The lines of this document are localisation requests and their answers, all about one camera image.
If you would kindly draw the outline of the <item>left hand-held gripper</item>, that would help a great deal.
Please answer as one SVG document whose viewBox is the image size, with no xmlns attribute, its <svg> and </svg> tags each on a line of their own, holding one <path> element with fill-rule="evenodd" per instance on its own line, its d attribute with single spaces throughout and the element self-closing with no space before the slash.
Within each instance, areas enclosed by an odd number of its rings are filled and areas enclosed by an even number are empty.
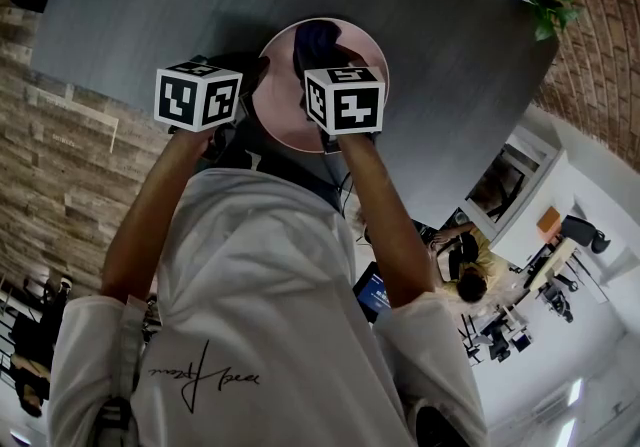
<svg viewBox="0 0 640 447">
<path fill-rule="evenodd" d="M 196 56 L 159 69 L 154 119 L 168 125 L 171 134 L 180 130 L 202 133 L 214 128 L 203 158 L 216 160 L 228 144 L 226 132 L 235 129 L 241 102 L 260 85 L 269 67 L 267 56 L 231 53 Z"/>
</svg>

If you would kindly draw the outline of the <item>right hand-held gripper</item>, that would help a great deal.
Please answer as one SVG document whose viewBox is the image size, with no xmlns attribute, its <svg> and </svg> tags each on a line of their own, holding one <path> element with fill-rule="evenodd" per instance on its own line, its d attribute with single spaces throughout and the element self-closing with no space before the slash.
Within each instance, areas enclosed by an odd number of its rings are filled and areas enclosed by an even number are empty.
<svg viewBox="0 0 640 447">
<path fill-rule="evenodd" d="M 378 66 L 355 61 L 346 67 L 303 73 L 306 115 L 320 134 L 325 154 L 340 151 L 337 137 L 382 131 L 386 80 Z"/>
</svg>

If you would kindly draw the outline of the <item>big pink plate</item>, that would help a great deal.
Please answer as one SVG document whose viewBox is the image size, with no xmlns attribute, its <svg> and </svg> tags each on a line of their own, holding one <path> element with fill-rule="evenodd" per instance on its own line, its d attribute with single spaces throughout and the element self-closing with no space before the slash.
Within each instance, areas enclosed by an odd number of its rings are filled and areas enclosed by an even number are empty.
<svg viewBox="0 0 640 447">
<path fill-rule="evenodd" d="M 372 36 L 351 22 L 332 17 L 326 20 L 341 29 L 340 45 L 358 53 L 367 65 L 378 67 L 384 80 L 389 80 L 384 52 Z M 303 89 L 293 63 L 296 30 L 310 21 L 305 18 L 283 28 L 262 49 L 260 55 L 267 57 L 270 64 L 252 102 L 261 125 L 275 140 L 302 153 L 322 154 L 320 129 L 307 118 Z"/>
</svg>

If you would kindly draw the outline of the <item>dark blue cloth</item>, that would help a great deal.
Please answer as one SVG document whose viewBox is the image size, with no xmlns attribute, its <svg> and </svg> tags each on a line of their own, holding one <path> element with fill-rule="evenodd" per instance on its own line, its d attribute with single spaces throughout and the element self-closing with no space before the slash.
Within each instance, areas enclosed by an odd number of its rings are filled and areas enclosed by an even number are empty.
<svg viewBox="0 0 640 447">
<path fill-rule="evenodd" d="M 300 24 L 293 50 L 296 75 L 303 79 L 306 70 L 346 67 L 349 57 L 337 46 L 341 34 L 341 29 L 330 21 L 311 20 Z"/>
</svg>

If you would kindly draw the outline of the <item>person's right forearm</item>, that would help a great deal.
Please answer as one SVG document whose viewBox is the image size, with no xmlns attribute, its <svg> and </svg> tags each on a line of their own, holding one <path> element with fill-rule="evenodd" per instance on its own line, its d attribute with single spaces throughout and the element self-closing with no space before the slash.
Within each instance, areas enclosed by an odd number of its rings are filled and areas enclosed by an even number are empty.
<svg viewBox="0 0 640 447">
<path fill-rule="evenodd" d="M 338 137 L 366 222 L 390 305 L 399 308 L 436 290 L 439 268 L 409 217 L 373 142 Z"/>
</svg>

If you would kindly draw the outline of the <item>person's left forearm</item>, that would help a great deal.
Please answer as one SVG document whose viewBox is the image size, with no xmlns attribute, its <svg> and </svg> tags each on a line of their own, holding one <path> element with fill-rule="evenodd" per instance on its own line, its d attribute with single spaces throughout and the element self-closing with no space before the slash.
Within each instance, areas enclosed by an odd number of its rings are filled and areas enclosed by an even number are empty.
<svg viewBox="0 0 640 447">
<path fill-rule="evenodd" d="M 179 130 L 168 141 L 108 248 L 103 296 L 147 298 L 178 202 L 214 133 Z"/>
</svg>

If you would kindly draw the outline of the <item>black tablet screen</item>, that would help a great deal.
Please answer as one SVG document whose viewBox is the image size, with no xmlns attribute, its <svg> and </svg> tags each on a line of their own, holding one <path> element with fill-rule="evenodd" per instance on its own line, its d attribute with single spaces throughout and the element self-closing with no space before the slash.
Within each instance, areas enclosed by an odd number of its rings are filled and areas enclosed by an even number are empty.
<svg viewBox="0 0 640 447">
<path fill-rule="evenodd" d="M 362 273 L 355 286 L 354 295 L 367 321 L 373 325 L 381 313 L 391 309 L 384 282 L 380 277 L 378 264 L 371 262 Z"/>
</svg>

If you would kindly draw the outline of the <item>white desk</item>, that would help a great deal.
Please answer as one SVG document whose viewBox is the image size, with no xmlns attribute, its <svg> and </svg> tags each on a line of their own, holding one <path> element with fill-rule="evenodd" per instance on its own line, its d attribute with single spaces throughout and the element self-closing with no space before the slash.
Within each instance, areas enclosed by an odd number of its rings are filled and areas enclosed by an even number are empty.
<svg viewBox="0 0 640 447">
<path fill-rule="evenodd" d="M 518 126 L 467 194 L 460 209 L 495 241 L 559 161 L 560 150 Z"/>
</svg>

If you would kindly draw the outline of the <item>person's white shirt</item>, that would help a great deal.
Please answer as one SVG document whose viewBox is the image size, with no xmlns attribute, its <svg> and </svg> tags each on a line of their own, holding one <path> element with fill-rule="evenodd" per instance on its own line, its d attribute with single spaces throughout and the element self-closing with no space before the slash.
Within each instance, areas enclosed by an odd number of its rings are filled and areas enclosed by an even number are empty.
<svg viewBox="0 0 640 447">
<path fill-rule="evenodd" d="M 156 447 L 415 447 L 426 412 L 488 447 L 446 303 L 426 292 L 369 323 L 348 225 L 276 177 L 188 183 L 158 266 L 161 329 L 131 396 Z"/>
</svg>

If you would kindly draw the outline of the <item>orange box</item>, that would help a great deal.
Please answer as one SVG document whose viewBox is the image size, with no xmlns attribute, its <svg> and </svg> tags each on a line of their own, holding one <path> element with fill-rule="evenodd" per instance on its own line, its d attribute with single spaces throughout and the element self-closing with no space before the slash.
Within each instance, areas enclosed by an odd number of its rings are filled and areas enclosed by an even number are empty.
<svg viewBox="0 0 640 447">
<path fill-rule="evenodd" d="M 561 215 L 555 207 L 549 207 L 536 223 L 538 233 L 546 238 L 553 236 L 561 225 Z"/>
</svg>

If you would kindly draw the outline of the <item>beige round table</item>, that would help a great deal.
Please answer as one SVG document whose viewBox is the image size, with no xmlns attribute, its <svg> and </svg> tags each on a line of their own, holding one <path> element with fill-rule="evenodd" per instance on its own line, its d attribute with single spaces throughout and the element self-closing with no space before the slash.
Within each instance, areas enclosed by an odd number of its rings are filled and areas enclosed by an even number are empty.
<svg viewBox="0 0 640 447">
<path fill-rule="evenodd" d="M 557 245 L 555 251 L 548 257 L 540 270 L 536 273 L 529 286 L 529 289 L 531 291 L 535 291 L 544 286 L 546 283 L 551 282 L 552 279 L 560 273 L 565 263 L 569 260 L 576 248 L 577 243 L 574 240 L 570 238 L 564 238 Z"/>
</svg>

